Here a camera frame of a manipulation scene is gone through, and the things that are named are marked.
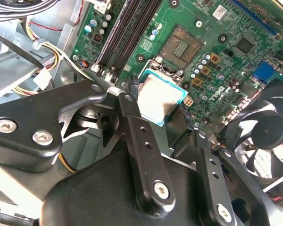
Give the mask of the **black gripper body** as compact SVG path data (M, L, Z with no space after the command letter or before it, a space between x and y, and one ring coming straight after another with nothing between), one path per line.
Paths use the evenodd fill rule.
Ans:
M42 208L43 226L203 226L196 168L163 161L175 192L170 212L145 212L136 200L128 151L115 151L57 183Z

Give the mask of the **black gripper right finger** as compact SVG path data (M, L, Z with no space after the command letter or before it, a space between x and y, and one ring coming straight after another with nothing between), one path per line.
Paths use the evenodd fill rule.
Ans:
M205 134L195 129L185 104L179 104L166 121L172 157L196 169L200 220L205 226L242 226L242 213L252 226L278 226L279 209L255 179L224 147L211 150Z

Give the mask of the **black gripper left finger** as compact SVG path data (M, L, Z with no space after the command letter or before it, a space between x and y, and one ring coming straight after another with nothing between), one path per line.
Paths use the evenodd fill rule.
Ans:
M111 134L105 155L125 139L139 207L170 212L175 192L136 98L126 92L114 96L91 80L0 104L0 164L29 172L48 170L66 140L92 127Z

